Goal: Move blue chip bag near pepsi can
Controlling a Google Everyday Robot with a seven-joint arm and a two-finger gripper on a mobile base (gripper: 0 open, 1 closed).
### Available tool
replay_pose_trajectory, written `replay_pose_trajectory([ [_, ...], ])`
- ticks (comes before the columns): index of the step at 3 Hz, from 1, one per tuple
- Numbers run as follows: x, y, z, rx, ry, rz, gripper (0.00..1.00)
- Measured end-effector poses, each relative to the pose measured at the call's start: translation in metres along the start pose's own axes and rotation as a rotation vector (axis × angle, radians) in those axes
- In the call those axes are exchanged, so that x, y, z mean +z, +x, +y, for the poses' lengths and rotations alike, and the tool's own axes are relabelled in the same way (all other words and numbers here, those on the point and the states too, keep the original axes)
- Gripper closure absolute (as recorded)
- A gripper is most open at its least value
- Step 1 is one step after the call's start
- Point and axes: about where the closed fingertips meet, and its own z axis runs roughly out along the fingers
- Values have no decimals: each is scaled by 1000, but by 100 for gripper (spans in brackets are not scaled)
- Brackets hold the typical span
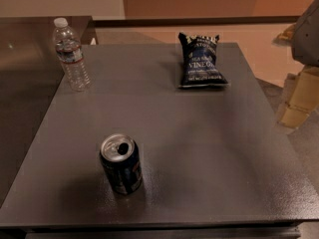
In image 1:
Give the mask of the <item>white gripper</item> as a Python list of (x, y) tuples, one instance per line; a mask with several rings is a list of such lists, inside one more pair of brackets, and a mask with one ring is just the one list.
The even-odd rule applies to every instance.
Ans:
[(298, 18), (291, 51), (295, 61), (309, 66), (297, 75), (287, 75), (278, 123), (296, 129), (319, 106), (319, 0), (314, 0)]

